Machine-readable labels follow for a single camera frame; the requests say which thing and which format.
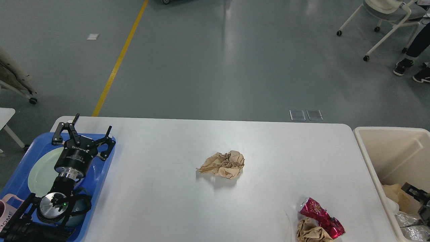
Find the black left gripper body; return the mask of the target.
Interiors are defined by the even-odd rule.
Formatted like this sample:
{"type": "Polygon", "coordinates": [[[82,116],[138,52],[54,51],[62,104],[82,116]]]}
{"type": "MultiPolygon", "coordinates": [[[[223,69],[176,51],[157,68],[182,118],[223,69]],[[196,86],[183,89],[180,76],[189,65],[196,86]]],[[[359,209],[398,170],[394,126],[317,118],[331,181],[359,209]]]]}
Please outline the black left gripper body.
{"type": "Polygon", "coordinates": [[[54,169],[57,173],[74,173],[77,177],[85,177],[97,154],[96,147],[67,146],[61,152],[54,169]]]}

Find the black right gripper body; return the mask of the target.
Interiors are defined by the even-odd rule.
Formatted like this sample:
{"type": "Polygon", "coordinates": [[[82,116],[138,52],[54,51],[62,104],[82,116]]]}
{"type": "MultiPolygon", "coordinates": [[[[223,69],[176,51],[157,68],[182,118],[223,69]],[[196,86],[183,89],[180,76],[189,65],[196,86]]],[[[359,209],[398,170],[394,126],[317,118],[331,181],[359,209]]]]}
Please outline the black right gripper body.
{"type": "Polygon", "coordinates": [[[424,225],[430,225],[430,201],[426,201],[422,204],[420,209],[418,210],[418,214],[421,217],[421,220],[424,225]]]}

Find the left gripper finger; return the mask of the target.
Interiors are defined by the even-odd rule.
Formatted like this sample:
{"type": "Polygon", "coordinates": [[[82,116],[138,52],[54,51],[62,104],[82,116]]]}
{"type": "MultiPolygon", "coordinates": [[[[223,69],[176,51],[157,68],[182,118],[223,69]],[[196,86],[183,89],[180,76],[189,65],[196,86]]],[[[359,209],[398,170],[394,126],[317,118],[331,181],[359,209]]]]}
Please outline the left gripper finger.
{"type": "Polygon", "coordinates": [[[63,145],[66,142],[64,141],[63,137],[61,136],[61,133],[66,130],[69,134],[69,137],[72,139],[73,143],[80,146],[81,140],[80,137],[75,129],[75,124],[78,121],[80,117],[80,114],[75,115],[72,122],[60,122],[55,129],[54,135],[52,137],[52,145],[63,145]]]}
{"type": "Polygon", "coordinates": [[[112,150],[115,147],[116,141],[114,141],[109,135],[112,130],[112,126],[109,126],[109,128],[106,131],[106,134],[103,138],[92,140],[88,145],[88,154],[91,159],[98,157],[102,161],[106,161],[110,154],[112,153],[112,150]],[[99,151],[98,149],[101,146],[107,145],[107,148],[104,150],[99,151]]]}

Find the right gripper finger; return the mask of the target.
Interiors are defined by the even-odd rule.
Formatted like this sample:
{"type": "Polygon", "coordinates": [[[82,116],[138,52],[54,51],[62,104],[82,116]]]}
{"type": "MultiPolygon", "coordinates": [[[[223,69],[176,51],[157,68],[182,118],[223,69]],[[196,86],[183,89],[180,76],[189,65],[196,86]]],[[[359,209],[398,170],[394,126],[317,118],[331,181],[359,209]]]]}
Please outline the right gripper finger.
{"type": "Polygon", "coordinates": [[[402,190],[412,196],[413,199],[418,201],[420,204],[427,204],[429,202],[430,194],[428,192],[418,189],[409,183],[404,183],[404,185],[402,185],[402,190]]]}

